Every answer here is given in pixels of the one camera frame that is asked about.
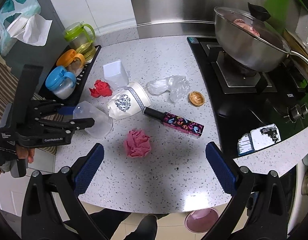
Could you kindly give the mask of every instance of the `green lid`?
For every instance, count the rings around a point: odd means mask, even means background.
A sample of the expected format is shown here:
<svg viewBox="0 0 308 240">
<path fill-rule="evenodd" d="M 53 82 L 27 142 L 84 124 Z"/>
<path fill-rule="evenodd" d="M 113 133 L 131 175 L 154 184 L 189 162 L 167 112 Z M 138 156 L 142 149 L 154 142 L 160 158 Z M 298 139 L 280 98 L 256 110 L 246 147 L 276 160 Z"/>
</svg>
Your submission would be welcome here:
<svg viewBox="0 0 308 240">
<path fill-rule="evenodd" d="M 65 40 L 67 42 L 70 42 L 73 39 L 75 39 L 78 35 L 80 35 L 84 31 L 84 28 L 82 28 L 83 24 L 84 22 L 81 23 L 77 22 L 67 27 L 63 32 Z"/>
</svg>

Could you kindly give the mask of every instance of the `metal screw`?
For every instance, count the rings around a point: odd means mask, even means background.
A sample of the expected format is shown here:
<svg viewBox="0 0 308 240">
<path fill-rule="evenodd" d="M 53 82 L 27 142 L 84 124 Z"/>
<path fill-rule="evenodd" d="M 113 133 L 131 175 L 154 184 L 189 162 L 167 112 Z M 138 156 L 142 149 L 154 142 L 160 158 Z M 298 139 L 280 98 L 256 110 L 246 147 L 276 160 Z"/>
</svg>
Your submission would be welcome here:
<svg viewBox="0 0 308 240">
<path fill-rule="evenodd" d="M 242 173 L 247 173 L 249 171 L 249 169 L 246 166 L 242 166 L 239 169 L 241 170 Z"/>
<path fill-rule="evenodd" d="M 68 166 L 61 168 L 61 173 L 67 173 L 69 171 L 70 171 L 70 167 L 68 167 Z"/>
<path fill-rule="evenodd" d="M 276 171 L 271 171 L 271 175 L 273 176 L 273 177 L 277 177 L 277 172 Z"/>
<path fill-rule="evenodd" d="M 39 171 L 33 171 L 32 176 L 37 177 L 39 175 Z"/>
</svg>

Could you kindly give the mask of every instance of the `striped cloth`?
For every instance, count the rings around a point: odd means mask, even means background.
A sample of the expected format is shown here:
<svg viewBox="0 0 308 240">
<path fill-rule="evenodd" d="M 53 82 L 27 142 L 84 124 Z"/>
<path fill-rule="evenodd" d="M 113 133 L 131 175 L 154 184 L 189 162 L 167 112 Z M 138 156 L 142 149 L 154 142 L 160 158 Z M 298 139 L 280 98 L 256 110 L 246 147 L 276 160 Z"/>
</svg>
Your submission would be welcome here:
<svg viewBox="0 0 308 240">
<path fill-rule="evenodd" d="M 10 73 L 10 70 L 11 69 L 6 66 L 4 59 L 0 56 L 0 120 L 2 119 L 6 105 L 14 101 L 14 96 L 18 84 L 18 79 Z M 34 93 L 32 99 L 43 100 L 44 98 Z M 54 114 L 46 117 L 46 119 L 61 121 L 63 116 Z M 44 150 L 53 155 L 56 154 L 56 149 L 57 147 L 41 148 L 41 150 Z"/>
</svg>

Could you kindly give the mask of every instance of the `green handle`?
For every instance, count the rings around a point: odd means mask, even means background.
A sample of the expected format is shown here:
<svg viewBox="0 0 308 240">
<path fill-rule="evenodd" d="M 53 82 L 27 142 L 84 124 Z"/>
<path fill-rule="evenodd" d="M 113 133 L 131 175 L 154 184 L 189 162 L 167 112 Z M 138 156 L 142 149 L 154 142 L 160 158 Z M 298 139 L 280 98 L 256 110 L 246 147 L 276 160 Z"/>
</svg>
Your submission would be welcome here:
<svg viewBox="0 0 308 240">
<path fill-rule="evenodd" d="M 94 31 L 93 27 L 90 26 L 89 24 L 83 24 L 83 25 L 82 25 L 83 28 L 84 28 L 85 26 L 86 26 L 87 28 L 89 28 L 89 29 L 92 31 L 93 39 L 91 40 L 91 39 L 89 38 L 89 35 L 88 35 L 88 41 L 93 43 L 94 40 L 95 40 L 95 31 Z"/>
</svg>

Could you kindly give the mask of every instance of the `crumpled red paper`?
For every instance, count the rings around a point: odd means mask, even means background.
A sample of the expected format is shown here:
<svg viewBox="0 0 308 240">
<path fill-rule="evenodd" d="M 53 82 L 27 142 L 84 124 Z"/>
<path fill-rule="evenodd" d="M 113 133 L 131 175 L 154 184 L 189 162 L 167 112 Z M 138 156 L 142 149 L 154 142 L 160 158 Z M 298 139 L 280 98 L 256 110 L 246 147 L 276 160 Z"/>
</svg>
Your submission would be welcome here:
<svg viewBox="0 0 308 240">
<path fill-rule="evenodd" d="M 143 130 L 130 130 L 123 144 L 129 157 L 145 157 L 151 151 L 150 137 Z"/>
<path fill-rule="evenodd" d="M 110 85 L 101 80 L 96 80 L 94 84 L 95 88 L 90 88 L 91 96 L 94 98 L 109 97 L 112 95 L 112 90 L 110 89 Z"/>
</svg>

